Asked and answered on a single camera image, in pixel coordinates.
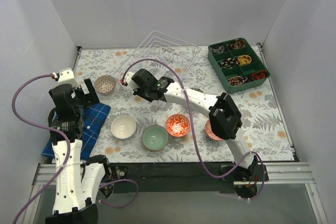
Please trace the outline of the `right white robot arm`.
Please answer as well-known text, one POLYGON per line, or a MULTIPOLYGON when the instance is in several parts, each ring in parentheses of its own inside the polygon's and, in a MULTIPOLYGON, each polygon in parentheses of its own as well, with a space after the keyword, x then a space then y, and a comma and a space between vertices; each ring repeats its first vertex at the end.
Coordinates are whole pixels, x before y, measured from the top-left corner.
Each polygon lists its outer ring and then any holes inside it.
POLYGON ((241 113, 227 93, 211 95, 183 87, 169 77, 155 78, 149 71, 140 69, 127 72, 124 84, 149 102, 164 101, 183 105, 209 119, 212 132, 228 145, 237 167, 228 180, 248 181, 257 174, 257 156, 250 152, 242 131, 241 113))

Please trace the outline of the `blue zigzag red-inside bowl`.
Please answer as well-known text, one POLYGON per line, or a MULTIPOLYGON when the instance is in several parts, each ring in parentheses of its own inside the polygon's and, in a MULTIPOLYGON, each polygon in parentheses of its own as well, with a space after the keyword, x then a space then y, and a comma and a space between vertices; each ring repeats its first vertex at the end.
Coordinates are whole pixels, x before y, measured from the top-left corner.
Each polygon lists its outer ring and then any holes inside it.
POLYGON ((205 124, 205 132, 210 139, 212 139, 214 141, 223 141, 222 138, 218 137, 217 135, 215 135, 213 133, 212 128, 211 128, 211 124, 210 124, 210 120, 207 120, 207 122, 205 124))

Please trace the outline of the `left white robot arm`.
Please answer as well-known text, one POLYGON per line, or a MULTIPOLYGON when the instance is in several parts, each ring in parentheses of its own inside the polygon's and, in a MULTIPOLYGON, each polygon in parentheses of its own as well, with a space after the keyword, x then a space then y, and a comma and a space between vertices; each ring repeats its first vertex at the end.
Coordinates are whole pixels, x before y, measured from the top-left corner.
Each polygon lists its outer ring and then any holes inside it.
POLYGON ((49 90, 55 108, 48 116, 50 140, 56 160, 56 196, 53 213, 46 223, 97 223, 95 203, 100 182, 111 178, 112 170, 105 156, 98 155, 81 165, 80 153, 84 129, 83 110, 99 99, 90 79, 85 94, 75 78, 58 78, 49 90))

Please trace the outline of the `orange floral bowl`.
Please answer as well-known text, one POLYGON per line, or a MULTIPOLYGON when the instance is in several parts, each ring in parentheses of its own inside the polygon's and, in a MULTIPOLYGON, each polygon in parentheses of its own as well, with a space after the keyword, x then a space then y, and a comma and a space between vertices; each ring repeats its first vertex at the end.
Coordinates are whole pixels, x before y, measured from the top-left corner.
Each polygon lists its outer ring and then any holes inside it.
POLYGON ((173 137, 184 137, 191 130, 188 117, 183 114, 173 114, 168 117, 165 128, 173 137))

